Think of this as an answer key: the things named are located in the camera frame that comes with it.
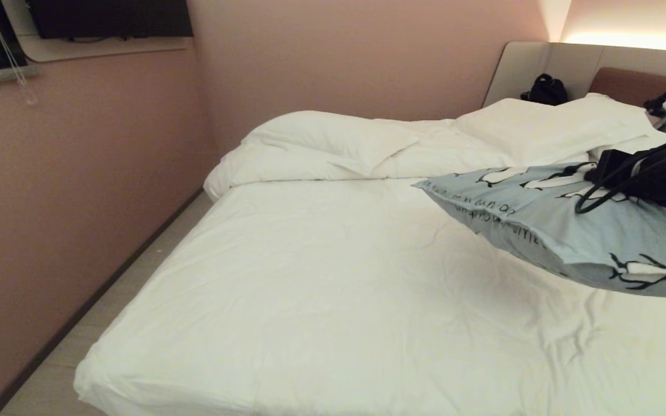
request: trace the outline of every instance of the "brown headboard cushion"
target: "brown headboard cushion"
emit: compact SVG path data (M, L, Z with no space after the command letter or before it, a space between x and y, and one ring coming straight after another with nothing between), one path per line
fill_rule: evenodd
M629 105L644 106L666 91L666 76L637 73L626 69L600 68L590 85L590 92L608 95Z

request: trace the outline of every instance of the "wall-mounted tv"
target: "wall-mounted tv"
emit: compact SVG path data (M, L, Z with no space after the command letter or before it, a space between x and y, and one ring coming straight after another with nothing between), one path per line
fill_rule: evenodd
M192 36L186 0L27 0L40 37Z

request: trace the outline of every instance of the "headboard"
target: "headboard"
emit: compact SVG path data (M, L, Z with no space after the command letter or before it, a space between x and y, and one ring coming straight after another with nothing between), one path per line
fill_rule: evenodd
M666 92L666 76L618 68L600 68L590 85L590 92L605 94L629 105L644 106L646 100Z

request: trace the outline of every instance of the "black bag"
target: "black bag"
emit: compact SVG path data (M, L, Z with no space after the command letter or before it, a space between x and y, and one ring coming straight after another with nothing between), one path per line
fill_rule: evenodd
M534 82L531 91L524 92L520 97L526 102L545 105L560 105L569 101L564 83L548 74L541 74Z
M646 102L645 106L648 110L661 108L665 99L666 92L656 100ZM592 181L594 186L577 202L575 211L578 214L594 210L618 192L653 200L666 207L666 143L634 155L620 150L605 150L597 168L586 173L584 179ZM590 205L583 206L590 195L601 187L608 192Z

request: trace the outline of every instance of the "floor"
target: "floor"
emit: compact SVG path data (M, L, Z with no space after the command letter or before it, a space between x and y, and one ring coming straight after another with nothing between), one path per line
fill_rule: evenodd
M73 389L76 366L112 319L135 297L211 206L207 194L202 192L88 311L10 400L0 416L105 416L77 399Z

